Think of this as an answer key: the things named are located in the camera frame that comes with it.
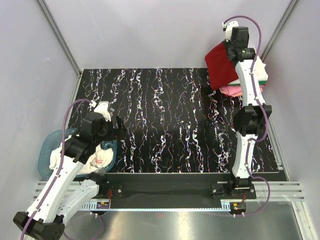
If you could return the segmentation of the dark red t shirt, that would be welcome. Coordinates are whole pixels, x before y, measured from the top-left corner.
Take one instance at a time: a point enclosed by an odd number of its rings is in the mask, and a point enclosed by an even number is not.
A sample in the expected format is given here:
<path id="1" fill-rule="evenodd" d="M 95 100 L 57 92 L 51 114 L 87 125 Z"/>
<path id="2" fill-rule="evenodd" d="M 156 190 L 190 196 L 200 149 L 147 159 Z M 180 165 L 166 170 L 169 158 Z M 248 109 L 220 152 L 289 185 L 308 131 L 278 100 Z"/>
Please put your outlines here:
<path id="1" fill-rule="evenodd" d="M 225 43 L 222 41 L 204 57 L 209 85 L 214 91 L 239 79 L 233 63 L 228 59 Z"/>

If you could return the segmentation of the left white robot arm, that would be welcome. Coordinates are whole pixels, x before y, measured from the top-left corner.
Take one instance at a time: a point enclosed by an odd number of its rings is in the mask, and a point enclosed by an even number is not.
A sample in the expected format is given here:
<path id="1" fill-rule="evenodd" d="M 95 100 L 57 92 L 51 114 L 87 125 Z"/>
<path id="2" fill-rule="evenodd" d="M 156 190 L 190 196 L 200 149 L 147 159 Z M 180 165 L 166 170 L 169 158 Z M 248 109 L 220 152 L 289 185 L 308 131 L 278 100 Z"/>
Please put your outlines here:
<path id="1" fill-rule="evenodd" d="M 81 185 L 69 196 L 65 196 L 71 183 L 96 153 L 102 142 L 125 139 L 126 128 L 120 116 L 116 117 L 114 127 L 109 113 L 108 101 L 86 100 L 93 111 L 82 120 L 81 127 L 65 138 L 66 122 L 63 122 L 60 162 L 46 182 L 44 188 L 26 211 L 18 211 L 14 224 L 21 230 L 20 239 L 26 236 L 34 240 L 59 240 L 65 233 L 70 219 L 92 198 L 111 197 L 105 176 L 106 170 L 92 171 Z"/>

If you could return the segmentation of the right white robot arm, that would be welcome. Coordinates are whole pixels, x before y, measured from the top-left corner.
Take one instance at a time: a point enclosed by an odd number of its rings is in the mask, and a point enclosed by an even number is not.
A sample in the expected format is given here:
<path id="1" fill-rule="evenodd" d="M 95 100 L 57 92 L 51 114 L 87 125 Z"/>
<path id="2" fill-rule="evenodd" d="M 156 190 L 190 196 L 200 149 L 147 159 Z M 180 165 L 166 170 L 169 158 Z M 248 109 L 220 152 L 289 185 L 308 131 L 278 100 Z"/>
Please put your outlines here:
<path id="1" fill-rule="evenodd" d="M 249 47 L 249 29 L 237 21 L 223 24 L 228 60 L 232 62 L 242 92 L 242 107 L 234 115 L 237 146 L 235 162 L 227 182 L 231 198 L 242 199 L 253 192 L 252 160 L 254 147 L 267 136 L 272 107 L 267 105 L 258 80 L 258 50 Z"/>

